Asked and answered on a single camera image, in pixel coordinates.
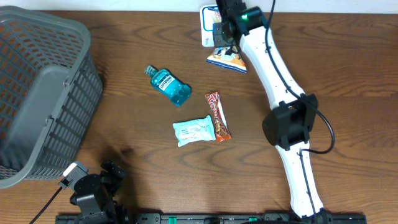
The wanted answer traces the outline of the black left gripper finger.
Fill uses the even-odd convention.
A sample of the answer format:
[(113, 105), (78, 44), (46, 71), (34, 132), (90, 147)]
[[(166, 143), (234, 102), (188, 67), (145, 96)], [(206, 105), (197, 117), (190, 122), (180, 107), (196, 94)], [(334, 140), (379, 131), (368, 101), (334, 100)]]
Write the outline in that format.
[(118, 179), (121, 179), (121, 180), (123, 180), (127, 176), (126, 171), (117, 165), (113, 166), (112, 173), (115, 177), (117, 177)]
[(117, 170), (117, 166), (110, 160), (102, 162), (101, 168), (104, 170)]

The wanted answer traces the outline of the yellow snack bag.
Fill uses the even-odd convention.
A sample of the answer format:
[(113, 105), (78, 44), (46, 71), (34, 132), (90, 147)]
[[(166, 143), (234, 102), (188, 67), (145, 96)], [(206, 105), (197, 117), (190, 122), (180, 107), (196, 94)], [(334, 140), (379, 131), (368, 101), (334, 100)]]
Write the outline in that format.
[(206, 61), (219, 67), (246, 73), (246, 64), (236, 46), (215, 47)]

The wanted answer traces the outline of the teal mouthwash bottle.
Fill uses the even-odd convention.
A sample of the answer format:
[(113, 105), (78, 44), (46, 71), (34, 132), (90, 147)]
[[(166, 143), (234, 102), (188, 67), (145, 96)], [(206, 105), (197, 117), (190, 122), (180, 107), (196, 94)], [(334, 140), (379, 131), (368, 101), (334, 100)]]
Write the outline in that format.
[(148, 65), (145, 73), (150, 77), (151, 86), (161, 92), (175, 106), (182, 106), (192, 94), (191, 87), (167, 69), (158, 70), (154, 66)]

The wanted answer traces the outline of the teal wet wipes pack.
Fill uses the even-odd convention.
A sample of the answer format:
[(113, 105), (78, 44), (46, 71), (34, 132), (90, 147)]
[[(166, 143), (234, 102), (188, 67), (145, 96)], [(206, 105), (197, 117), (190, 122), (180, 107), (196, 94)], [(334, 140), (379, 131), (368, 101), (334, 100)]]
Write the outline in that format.
[(196, 141), (215, 141), (215, 129), (210, 115), (190, 121), (174, 123), (178, 147)]

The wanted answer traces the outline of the orange red snack bar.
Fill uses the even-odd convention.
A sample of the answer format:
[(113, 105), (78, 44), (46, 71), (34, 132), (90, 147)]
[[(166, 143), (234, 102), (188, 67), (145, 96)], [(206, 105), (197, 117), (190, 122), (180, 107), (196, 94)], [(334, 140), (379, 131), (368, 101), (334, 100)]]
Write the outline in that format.
[(223, 142), (230, 140), (231, 133), (228, 129), (228, 125), (224, 116), (220, 93), (218, 91), (213, 91), (211, 93), (207, 93), (205, 96), (210, 109), (213, 112), (216, 141)]

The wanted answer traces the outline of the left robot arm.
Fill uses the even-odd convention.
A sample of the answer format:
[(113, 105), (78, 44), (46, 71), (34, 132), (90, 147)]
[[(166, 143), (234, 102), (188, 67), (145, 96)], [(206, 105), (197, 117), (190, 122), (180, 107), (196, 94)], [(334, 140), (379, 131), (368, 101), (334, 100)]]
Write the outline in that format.
[(69, 173), (74, 194), (70, 203), (79, 206), (78, 223), (129, 223), (129, 212), (113, 199), (127, 173), (112, 161), (104, 161), (99, 174), (89, 174), (88, 169), (75, 162)]

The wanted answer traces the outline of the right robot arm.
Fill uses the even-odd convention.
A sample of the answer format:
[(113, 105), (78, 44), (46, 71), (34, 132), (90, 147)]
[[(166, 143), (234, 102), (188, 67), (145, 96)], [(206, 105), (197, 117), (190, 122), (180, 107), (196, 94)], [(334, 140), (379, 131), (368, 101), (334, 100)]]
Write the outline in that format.
[(253, 65), (269, 101), (271, 112), (262, 128), (277, 149), (290, 189), (290, 207), (300, 220), (318, 223), (323, 204), (313, 178), (309, 139), (318, 101), (306, 95), (287, 69), (271, 30), (271, 17), (243, 1), (217, 0), (222, 38), (237, 44)]

